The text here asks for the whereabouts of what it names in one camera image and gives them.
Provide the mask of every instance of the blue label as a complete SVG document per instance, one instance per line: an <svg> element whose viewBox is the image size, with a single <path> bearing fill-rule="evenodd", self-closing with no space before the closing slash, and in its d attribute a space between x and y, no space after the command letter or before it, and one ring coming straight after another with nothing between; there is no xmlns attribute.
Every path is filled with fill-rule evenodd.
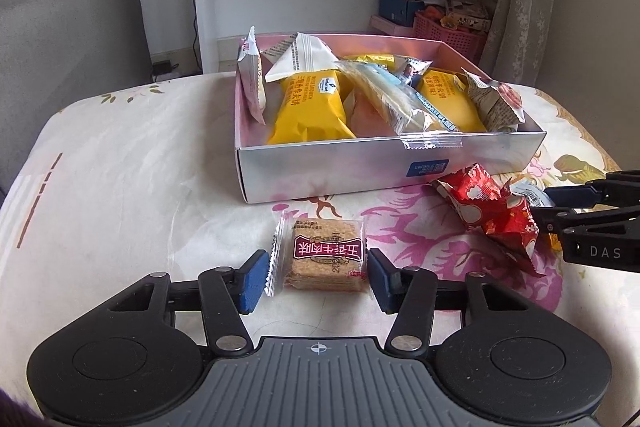
<svg viewBox="0 0 640 427"><path fill-rule="evenodd" d="M407 172L407 178L426 176L427 174L442 174L449 165L449 160L432 160L430 162L413 162Z"/></svg>
<svg viewBox="0 0 640 427"><path fill-rule="evenodd" d="M422 105L426 107L427 110L440 121L440 123L446 129L450 130L451 132L455 132L458 130L456 126L453 125L449 120L447 120L447 118L445 118L445 116L439 110L433 107L433 104L429 102L429 100L427 100L425 97L423 97L421 93L416 91L415 96L418 98L418 100L420 100L420 102L422 102Z"/></svg>

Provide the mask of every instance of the blue box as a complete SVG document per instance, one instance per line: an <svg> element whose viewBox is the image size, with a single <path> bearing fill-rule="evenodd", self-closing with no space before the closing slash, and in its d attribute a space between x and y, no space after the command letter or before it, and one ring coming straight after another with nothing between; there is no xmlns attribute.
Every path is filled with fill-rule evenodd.
<svg viewBox="0 0 640 427"><path fill-rule="evenodd" d="M424 9L423 1L407 0L379 0L378 14L385 19L406 26L414 27L414 18L417 11Z"/></svg>

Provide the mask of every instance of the pink storage basket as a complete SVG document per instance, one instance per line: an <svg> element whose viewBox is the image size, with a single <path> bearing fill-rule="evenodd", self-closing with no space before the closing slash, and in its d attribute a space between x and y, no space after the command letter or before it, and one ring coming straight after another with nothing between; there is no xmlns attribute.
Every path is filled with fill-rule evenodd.
<svg viewBox="0 0 640 427"><path fill-rule="evenodd" d="M443 28L440 23L427 19L420 12L415 14L414 30L417 39L442 41L463 57L471 60L476 66L480 62L482 50L484 50L484 44L486 43L486 35L476 35Z"/></svg>

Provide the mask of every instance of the white box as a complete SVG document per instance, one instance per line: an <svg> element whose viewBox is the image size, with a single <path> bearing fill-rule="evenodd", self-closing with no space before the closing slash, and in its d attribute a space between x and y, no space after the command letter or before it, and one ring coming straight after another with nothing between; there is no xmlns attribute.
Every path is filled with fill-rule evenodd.
<svg viewBox="0 0 640 427"><path fill-rule="evenodd" d="M261 35L256 40L258 47L265 50L286 37ZM433 60L435 68L465 68L487 78L443 42L384 35L318 37L338 57L364 53L409 55ZM263 61L265 73L268 64ZM268 98L267 111L273 109L273 101ZM475 162L491 174L521 172L546 136L529 115L518 132L465 134L461 148L407 149L398 136L265 145L269 131L249 113L236 73L236 166L242 195L248 203L424 184Z"/></svg>

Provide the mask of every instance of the red candy wrapper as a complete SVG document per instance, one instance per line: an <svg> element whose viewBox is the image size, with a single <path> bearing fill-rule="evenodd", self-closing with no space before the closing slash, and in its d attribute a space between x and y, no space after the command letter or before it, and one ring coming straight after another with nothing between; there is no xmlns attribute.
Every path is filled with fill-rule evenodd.
<svg viewBox="0 0 640 427"><path fill-rule="evenodd" d="M511 192L510 181L500 187L487 171L475 164L433 184L450 201L468 229L481 227L488 237L513 254L521 270L544 277L531 262L538 226L526 198Z"/></svg>

